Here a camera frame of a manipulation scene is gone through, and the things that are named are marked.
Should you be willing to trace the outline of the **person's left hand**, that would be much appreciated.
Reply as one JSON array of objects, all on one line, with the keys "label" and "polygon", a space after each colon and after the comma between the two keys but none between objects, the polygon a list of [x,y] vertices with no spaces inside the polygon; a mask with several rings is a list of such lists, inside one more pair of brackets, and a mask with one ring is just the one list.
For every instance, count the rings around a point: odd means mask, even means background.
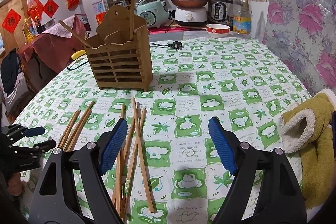
[{"label": "person's left hand", "polygon": [[21,181],[21,173],[14,173],[8,181],[7,191],[12,196],[19,196],[23,193],[24,185]]}]

